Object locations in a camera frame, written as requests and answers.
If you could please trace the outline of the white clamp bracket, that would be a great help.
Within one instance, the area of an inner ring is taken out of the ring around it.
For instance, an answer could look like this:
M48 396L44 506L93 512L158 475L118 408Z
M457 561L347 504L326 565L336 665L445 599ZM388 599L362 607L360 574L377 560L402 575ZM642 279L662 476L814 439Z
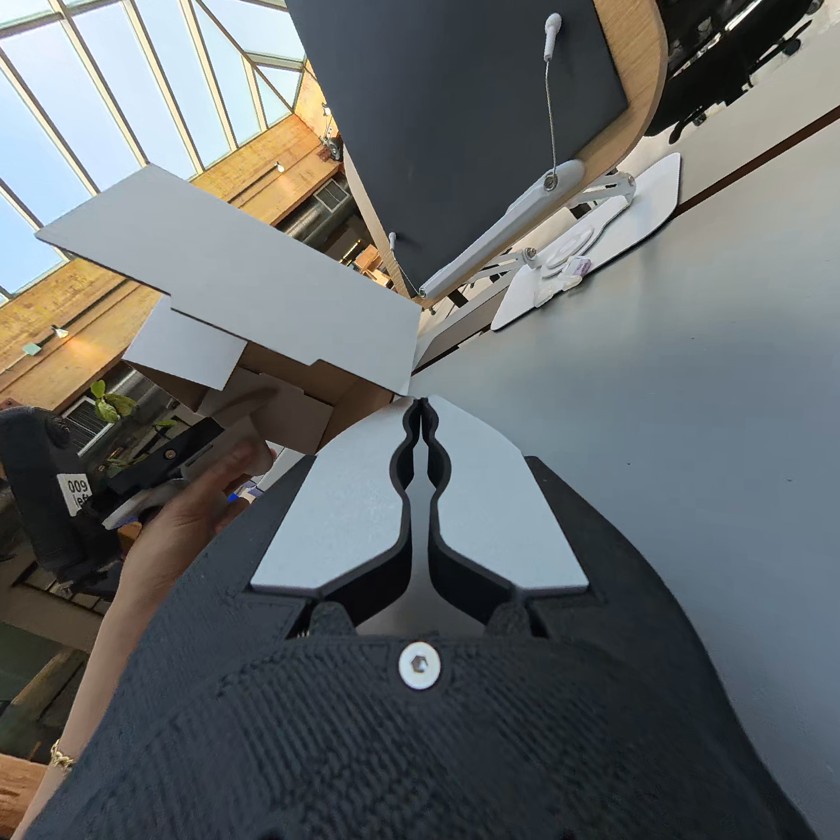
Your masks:
M522 266L531 268L541 266L539 252L534 247L526 247L516 251L509 251L500 255L488 266L478 269L472 276L465 280L462 285L473 287L475 283L485 277L504 275L508 272L515 272Z
M597 178L584 190L577 193L569 202L570 207L585 203L597 203L617 196L630 205L635 197L636 179L624 171L614 171Z

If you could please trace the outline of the grey panel bracket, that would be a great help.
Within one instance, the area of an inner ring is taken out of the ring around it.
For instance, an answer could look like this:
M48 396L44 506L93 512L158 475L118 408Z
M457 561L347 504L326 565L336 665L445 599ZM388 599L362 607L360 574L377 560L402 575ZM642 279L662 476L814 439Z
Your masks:
M584 176L585 165L580 160L564 162L545 172L484 234L427 280L419 288L419 296L433 300L447 296L561 209L582 189Z

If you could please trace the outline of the white cardboard box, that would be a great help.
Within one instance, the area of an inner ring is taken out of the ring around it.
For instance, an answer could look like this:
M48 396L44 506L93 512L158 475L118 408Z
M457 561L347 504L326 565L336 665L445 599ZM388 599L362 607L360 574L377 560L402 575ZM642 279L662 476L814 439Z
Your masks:
M36 237L162 294L123 359L231 434L315 455L408 393L417 304L160 167Z

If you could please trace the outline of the white flat stand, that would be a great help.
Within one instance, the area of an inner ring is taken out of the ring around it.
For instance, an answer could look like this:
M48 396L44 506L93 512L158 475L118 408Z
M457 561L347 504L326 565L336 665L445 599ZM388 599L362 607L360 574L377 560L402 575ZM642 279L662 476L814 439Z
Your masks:
M504 329L553 297L572 290L595 270L656 233L676 209L681 165L681 154L667 155L636 178L637 189L630 205L620 196L610 198L577 221L573 226L594 226L597 237L585 253L570 259L558 275L547 280L541 278L543 264L559 237L573 226L541 248L539 268L525 266L515 273L490 325L491 331Z

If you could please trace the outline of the white round charger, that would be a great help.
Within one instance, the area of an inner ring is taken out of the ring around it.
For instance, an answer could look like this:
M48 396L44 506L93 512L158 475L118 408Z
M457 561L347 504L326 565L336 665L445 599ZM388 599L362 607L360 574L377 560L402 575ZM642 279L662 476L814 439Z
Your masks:
M547 280L558 275L570 259L585 253L597 235L595 227L591 224L575 225L566 231L559 237L553 252L546 258L541 278Z

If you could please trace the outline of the green potted plant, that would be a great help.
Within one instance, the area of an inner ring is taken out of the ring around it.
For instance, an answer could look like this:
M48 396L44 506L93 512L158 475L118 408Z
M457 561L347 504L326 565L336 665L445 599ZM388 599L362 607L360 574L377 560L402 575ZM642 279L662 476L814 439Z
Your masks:
M132 461L170 436L180 423L174 417L179 403L137 371L113 386L97 382L91 392L96 418L109 421L87 450L87 457L97 463Z

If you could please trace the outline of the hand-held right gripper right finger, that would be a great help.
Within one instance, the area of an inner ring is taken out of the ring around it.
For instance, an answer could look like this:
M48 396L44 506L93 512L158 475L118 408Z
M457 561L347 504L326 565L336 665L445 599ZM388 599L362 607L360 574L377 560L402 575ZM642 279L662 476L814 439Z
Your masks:
M586 592L590 582L520 449L443 397L421 408L436 592L479 622L501 604Z

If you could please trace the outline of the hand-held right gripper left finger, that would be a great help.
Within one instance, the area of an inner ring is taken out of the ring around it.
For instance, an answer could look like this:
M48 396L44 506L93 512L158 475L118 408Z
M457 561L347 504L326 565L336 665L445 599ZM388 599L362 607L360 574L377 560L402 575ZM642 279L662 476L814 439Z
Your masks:
M406 489L420 403L403 397L344 430L315 458L251 578L260 593L336 602L364 622L412 575Z

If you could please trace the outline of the black office chair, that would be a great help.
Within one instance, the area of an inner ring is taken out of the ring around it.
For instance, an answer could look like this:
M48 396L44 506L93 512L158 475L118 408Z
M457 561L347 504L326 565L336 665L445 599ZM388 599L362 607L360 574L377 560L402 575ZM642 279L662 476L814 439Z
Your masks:
M730 105L779 54L793 55L823 2L659 1L668 62L665 86L645 135L671 128L675 143L716 104Z

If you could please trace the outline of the metal ventilation duct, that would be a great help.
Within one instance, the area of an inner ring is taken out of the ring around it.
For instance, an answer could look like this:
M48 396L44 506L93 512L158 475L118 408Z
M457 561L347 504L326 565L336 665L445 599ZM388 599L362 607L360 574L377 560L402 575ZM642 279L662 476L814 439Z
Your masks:
M305 245L322 249L329 237L347 222L356 209L349 182L339 172L275 223L274 227Z

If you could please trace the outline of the person's left hand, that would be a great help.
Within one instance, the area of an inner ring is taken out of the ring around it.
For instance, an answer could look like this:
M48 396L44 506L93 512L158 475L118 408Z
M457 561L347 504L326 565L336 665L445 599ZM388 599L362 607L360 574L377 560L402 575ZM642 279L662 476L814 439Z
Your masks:
M245 499L229 498L251 477L255 456L254 439L232 447L142 527L109 613L155 611L199 554L249 507Z

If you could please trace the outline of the glass skylight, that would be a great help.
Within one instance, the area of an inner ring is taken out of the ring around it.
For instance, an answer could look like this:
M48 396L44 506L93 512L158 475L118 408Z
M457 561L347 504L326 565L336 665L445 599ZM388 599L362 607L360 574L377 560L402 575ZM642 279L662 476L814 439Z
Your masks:
M186 180L286 117L287 2L1 2L2 305L67 263L35 233L148 165Z

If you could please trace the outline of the wooden backing board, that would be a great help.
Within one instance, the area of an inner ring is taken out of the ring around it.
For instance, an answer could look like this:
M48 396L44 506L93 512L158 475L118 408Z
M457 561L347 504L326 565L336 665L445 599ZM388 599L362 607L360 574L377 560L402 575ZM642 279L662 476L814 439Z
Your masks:
M502 239L497 252L533 231L561 207L571 206L578 194L588 192L599 177L604 176L633 148L656 111L665 84L668 46L657 3L594 1L592 5L625 92L625 110L575 156L582 167L578 182L564 186L549 208L538 211L532 220L517 222L512 233ZM382 258L382 264L388 270L392 290L424 309L431 308L440 301L444 293L439 292L434 297L422 297L418 292L411 290L407 274L397 262L394 246L385 242L384 226L366 192L349 150L343 152L343 168L360 214Z

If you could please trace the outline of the black divider panel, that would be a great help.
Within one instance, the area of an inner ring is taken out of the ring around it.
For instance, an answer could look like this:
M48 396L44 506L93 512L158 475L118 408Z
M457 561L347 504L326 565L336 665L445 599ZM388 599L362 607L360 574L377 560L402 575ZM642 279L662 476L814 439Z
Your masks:
M287 2L412 291L625 110L592 3Z

